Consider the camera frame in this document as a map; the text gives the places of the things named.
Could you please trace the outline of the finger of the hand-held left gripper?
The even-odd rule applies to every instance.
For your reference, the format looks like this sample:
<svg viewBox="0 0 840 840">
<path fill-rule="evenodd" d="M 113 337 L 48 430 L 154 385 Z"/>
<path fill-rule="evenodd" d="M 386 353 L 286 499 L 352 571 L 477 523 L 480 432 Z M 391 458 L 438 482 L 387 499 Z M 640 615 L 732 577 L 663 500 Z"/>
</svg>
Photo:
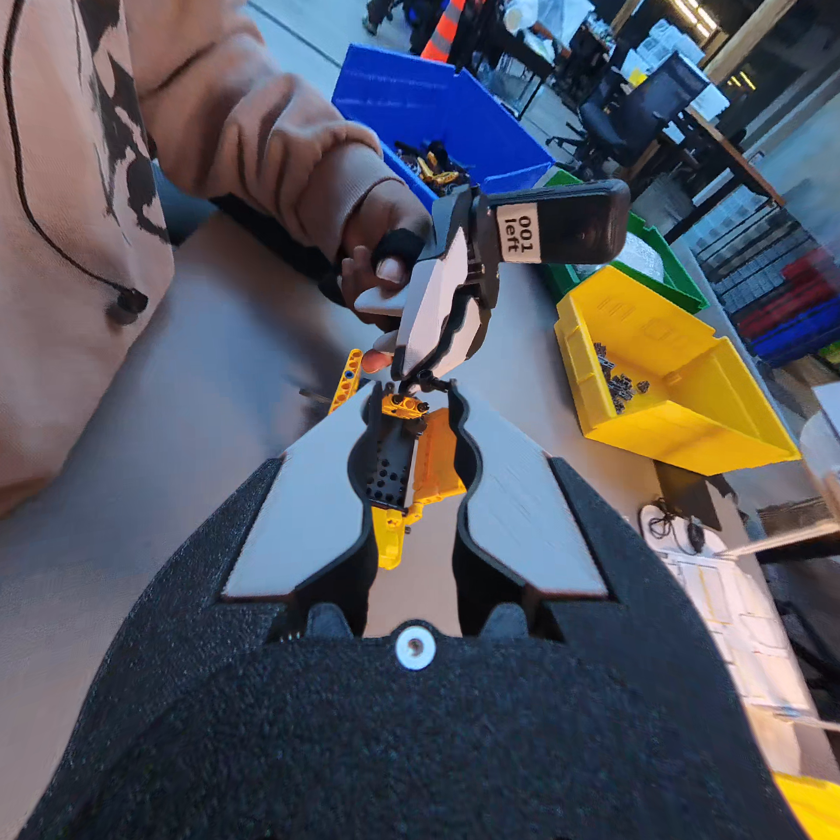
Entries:
<svg viewBox="0 0 840 840">
<path fill-rule="evenodd" d="M 392 379 L 402 382 L 413 367 L 437 346 L 457 289 L 468 273 L 468 246 L 458 229 L 445 255 L 418 262 L 406 286 L 400 327 L 396 334 Z"/>
<path fill-rule="evenodd" d="M 439 380 L 469 360 L 482 346 L 492 310 L 475 296 L 455 296 L 437 346 L 413 367 L 413 379 L 424 372 Z"/>
</svg>

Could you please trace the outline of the yellow plastic bin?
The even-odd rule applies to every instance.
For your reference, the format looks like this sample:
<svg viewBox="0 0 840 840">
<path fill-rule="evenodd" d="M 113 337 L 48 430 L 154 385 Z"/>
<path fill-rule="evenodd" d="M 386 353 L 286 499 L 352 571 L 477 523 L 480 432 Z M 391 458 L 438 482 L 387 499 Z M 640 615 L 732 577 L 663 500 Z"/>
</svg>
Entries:
<svg viewBox="0 0 840 840">
<path fill-rule="evenodd" d="M 773 772 L 773 779 L 811 839 L 839 839 L 839 785 Z"/>
<path fill-rule="evenodd" d="M 727 337 L 607 266 L 556 304 L 554 324 L 586 438 L 703 476 L 802 459 Z M 618 416 L 593 342 L 651 388 Z"/>
</svg>

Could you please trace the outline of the rack of coloured storage bins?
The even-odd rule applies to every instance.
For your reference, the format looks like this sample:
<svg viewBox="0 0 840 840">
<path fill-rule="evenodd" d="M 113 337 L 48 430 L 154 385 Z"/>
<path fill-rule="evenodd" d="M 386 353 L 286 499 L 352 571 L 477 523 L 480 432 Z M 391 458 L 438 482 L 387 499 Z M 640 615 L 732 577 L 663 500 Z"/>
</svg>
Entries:
<svg viewBox="0 0 840 840">
<path fill-rule="evenodd" d="M 838 206 L 811 197 L 808 179 L 783 206 L 741 186 L 686 241 L 754 357 L 773 368 L 815 357 L 838 375 Z"/>
</svg>

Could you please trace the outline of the orange traffic cone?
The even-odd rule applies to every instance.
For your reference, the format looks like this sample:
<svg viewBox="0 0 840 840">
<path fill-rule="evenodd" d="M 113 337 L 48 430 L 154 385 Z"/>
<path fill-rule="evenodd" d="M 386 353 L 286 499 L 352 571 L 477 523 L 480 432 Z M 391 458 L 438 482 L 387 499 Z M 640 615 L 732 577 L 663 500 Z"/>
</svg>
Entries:
<svg viewBox="0 0 840 840">
<path fill-rule="evenodd" d="M 447 1 L 433 33 L 420 55 L 424 60 L 447 63 L 457 35 L 466 1 Z"/>
</svg>

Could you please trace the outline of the white book stand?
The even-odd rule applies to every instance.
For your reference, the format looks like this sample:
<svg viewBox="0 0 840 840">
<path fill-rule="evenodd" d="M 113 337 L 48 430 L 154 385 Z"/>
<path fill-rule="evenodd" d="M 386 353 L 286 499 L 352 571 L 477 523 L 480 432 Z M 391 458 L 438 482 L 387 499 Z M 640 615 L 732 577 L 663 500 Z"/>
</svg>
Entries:
<svg viewBox="0 0 840 840">
<path fill-rule="evenodd" d="M 757 557 L 761 552 L 770 550 L 798 549 L 804 547 L 807 542 L 838 534 L 837 523 L 832 519 L 828 519 L 819 521 L 813 526 L 783 532 L 773 537 L 749 542 L 741 547 L 730 549 L 715 532 L 705 528 L 701 524 L 695 526 L 692 522 L 691 519 L 682 518 L 676 513 L 669 511 L 665 503 L 661 500 L 643 506 L 638 513 L 639 528 L 644 540 L 647 546 L 657 556 L 658 552 L 674 551 L 687 555 L 710 556 L 720 560 L 733 561 L 742 571 L 751 575 L 756 580 L 770 599 L 771 597 L 766 585 L 759 582 L 758 575 L 751 574 L 743 568 L 740 564 L 741 560 L 750 555 Z M 778 608 L 776 605 L 774 606 L 781 619 Z M 772 712 L 776 718 L 786 722 L 798 723 L 802 726 L 822 729 L 827 732 L 838 732 L 838 723 L 835 721 L 821 720 L 817 717 L 813 704 L 812 714 L 809 717 L 787 717 L 779 712 L 769 709 L 766 710 Z"/>
</svg>

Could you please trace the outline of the grey desk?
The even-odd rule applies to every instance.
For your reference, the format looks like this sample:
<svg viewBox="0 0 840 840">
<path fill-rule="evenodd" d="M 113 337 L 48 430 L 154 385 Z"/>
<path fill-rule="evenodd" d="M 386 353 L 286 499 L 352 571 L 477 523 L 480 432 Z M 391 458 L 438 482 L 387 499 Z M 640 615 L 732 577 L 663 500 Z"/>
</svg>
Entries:
<svg viewBox="0 0 840 840">
<path fill-rule="evenodd" d="M 805 838 L 697 610 L 623 520 L 642 459 L 577 430 L 534 269 L 501 268 L 455 373 L 467 448 L 558 458 L 604 601 L 543 602 L 519 637 L 456 637 L 459 502 L 424 515 L 367 632 L 296 628 L 223 589 L 282 465 L 373 331 L 212 217 L 64 471 L 2 521 L 2 838 Z"/>
</svg>

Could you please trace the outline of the clear bubble wrap bundle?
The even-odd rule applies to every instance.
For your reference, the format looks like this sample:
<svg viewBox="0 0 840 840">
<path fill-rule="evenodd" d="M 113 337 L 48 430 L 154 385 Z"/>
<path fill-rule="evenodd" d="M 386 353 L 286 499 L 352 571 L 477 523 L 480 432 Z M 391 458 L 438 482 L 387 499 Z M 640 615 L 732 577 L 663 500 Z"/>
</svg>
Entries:
<svg viewBox="0 0 840 840">
<path fill-rule="evenodd" d="M 655 282 L 665 281 L 665 265 L 657 250 L 642 238 L 626 233 L 625 245 L 614 261 Z"/>
</svg>

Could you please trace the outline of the green plastic bin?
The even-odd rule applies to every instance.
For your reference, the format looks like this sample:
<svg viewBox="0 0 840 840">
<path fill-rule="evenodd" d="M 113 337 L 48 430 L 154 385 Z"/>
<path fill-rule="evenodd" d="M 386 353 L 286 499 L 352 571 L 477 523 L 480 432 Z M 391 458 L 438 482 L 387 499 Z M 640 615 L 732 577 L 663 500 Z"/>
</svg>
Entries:
<svg viewBox="0 0 840 840">
<path fill-rule="evenodd" d="M 632 235 L 652 249 L 661 259 L 661 279 L 645 274 L 622 258 L 615 259 L 610 264 L 611 267 L 616 268 L 691 315 L 697 315 L 699 312 L 708 309 L 708 299 L 690 277 L 673 249 L 666 243 L 665 237 L 654 225 L 648 224 L 647 221 L 635 213 L 630 213 L 627 221 L 627 236 Z M 539 266 L 539 269 L 540 276 L 555 303 L 563 299 L 583 281 L 574 266 L 548 265 Z"/>
</svg>

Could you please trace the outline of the black yellow loose parts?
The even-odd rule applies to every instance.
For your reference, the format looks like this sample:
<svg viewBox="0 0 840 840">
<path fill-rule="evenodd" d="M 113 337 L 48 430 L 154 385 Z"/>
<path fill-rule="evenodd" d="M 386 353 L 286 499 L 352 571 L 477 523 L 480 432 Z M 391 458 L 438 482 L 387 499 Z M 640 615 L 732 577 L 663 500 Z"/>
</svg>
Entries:
<svg viewBox="0 0 840 840">
<path fill-rule="evenodd" d="M 458 163 L 442 140 L 419 146 L 397 140 L 395 154 L 437 197 L 452 194 L 461 186 L 472 185 L 469 168 Z"/>
</svg>

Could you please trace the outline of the heap of grey connector pieces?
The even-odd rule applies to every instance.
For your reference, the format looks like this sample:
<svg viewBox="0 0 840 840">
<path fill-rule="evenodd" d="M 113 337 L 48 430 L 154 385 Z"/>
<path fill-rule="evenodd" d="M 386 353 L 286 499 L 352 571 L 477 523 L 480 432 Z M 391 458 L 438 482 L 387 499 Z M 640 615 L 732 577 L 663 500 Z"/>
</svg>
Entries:
<svg viewBox="0 0 840 840">
<path fill-rule="evenodd" d="M 651 382 L 647 380 L 633 381 L 625 373 L 616 373 L 615 364 L 607 355 L 606 346 L 600 342 L 593 342 L 598 364 L 605 380 L 607 391 L 612 400 L 612 405 L 618 416 L 625 413 L 627 405 L 636 397 L 644 396 L 651 388 Z"/>
</svg>

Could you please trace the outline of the blue plastic bin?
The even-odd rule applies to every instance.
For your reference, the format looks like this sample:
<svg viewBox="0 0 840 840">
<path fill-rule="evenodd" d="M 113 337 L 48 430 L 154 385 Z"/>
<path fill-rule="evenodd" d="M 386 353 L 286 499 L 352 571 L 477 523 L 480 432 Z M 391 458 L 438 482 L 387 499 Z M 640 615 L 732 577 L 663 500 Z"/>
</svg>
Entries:
<svg viewBox="0 0 840 840">
<path fill-rule="evenodd" d="M 351 45 L 332 104 L 372 130 L 385 162 L 430 211 L 437 196 L 396 155 L 396 142 L 442 141 L 484 193 L 531 188 L 554 165 L 536 141 L 467 71 L 408 54 Z"/>
</svg>

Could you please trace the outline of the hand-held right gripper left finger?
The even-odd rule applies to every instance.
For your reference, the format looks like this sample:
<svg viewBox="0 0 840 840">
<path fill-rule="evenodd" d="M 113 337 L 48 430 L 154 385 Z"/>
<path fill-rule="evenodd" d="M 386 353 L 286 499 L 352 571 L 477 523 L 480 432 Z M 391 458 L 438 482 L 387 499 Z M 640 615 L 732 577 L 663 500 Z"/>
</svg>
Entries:
<svg viewBox="0 0 840 840">
<path fill-rule="evenodd" d="M 224 599 L 286 600 L 366 547 L 382 395 L 365 384 L 284 452 Z"/>
</svg>

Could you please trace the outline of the yellow toy robot model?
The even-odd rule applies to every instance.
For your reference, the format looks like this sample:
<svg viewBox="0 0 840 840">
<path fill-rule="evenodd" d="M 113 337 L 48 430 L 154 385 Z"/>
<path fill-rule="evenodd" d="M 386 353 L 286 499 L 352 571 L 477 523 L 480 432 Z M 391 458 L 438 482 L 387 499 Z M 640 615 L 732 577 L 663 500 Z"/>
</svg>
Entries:
<svg viewBox="0 0 840 840">
<path fill-rule="evenodd" d="M 365 485 L 380 568 L 399 566 L 405 536 L 426 507 L 466 493 L 455 470 L 455 449 L 447 408 L 432 411 L 427 403 L 386 384 L 376 461 Z"/>
</svg>

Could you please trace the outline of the black connector pin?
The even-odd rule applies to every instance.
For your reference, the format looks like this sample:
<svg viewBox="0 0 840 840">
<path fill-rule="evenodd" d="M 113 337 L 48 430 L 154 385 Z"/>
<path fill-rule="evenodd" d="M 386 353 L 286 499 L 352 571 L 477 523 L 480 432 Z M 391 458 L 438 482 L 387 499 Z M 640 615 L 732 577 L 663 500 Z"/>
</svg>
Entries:
<svg viewBox="0 0 840 840">
<path fill-rule="evenodd" d="M 398 393 L 403 396 L 417 396 L 420 393 L 442 392 L 449 393 L 452 382 L 443 380 L 430 370 L 419 371 L 401 382 Z"/>
</svg>

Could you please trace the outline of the person's left hand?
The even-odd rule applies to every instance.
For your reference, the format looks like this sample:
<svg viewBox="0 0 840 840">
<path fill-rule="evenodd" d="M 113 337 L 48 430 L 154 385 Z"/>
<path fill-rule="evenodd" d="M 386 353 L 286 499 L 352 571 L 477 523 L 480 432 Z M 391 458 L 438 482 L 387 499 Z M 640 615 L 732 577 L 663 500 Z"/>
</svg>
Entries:
<svg viewBox="0 0 840 840">
<path fill-rule="evenodd" d="M 373 268 L 373 249 L 393 230 L 408 229 L 426 238 L 432 226 L 425 206 L 405 184 L 396 181 L 374 187 L 353 211 L 342 237 L 341 293 L 344 303 L 363 323 L 372 324 L 383 333 L 398 329 L 397 319 L 358 312 L 355 302 L 371 288 L 379 288 L 387 298 L 394 296 L 408 284 L 412 273 L 397 257 L 387 257 Z"/>
</svg>

